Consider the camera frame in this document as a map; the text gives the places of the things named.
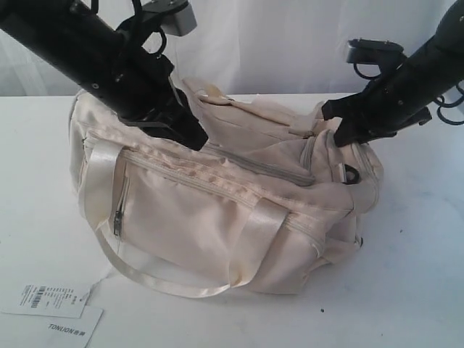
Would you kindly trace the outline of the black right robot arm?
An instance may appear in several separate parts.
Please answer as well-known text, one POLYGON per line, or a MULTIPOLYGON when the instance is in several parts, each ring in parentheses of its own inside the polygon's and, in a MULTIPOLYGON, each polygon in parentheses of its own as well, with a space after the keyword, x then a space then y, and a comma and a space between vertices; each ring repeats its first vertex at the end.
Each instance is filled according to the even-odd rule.
POLYGON ((321 107, 324 120, 341 120, 334 134, 338 147, 392 138, 412 125, 425 125, 432 118, 429 104, 443 109, 463 103, 442 99, 463 82, 463 2, 447 10, 435 34, 411 56, 398 43, 359 38, 347 42, 346 61, 355 69, 376 65, 379 73, 367 78, 360 93, 321 107))

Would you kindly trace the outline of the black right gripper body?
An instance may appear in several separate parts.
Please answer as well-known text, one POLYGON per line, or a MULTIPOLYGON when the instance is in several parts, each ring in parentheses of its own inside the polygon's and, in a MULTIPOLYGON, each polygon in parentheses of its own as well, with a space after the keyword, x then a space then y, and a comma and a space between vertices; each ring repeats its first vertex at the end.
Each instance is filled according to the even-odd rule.
POLYGON ((425 125, 432 118, 428 104, 434 99, 431 92, 434 60, 430 57, 382 58, 374 65, 380 73, 364 75, 353 64, 355 72, 369 81, 365 89, 373 92, 367 103, 367 120, 353 122, 369 131, 376 138, 391 138, 412 125, 425 125))

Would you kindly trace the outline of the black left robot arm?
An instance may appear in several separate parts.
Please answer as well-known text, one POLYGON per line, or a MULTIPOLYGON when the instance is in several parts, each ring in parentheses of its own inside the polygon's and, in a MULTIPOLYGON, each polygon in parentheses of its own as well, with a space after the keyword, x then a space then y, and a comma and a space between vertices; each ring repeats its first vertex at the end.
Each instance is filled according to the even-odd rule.
POLYGON ((3 1, 1 29, 116 113, 125 125, 200 150, 208 136, 175 86, 165 45, 148 52, 156 33, 182 37, 196 27, 188 1, 133 3, 111 28, 91 1, 3 1))

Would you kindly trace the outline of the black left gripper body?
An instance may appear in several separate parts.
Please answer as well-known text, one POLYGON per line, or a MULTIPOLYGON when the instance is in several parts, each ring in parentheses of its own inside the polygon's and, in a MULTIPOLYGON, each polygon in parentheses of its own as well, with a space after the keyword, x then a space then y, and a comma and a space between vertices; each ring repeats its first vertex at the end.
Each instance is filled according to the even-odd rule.
POLYGON ((126 125, 179 131, 189 118, 186 96, 170 81, 173 64, 161 52, 122 44, 87 46, 82 87, 126 125))

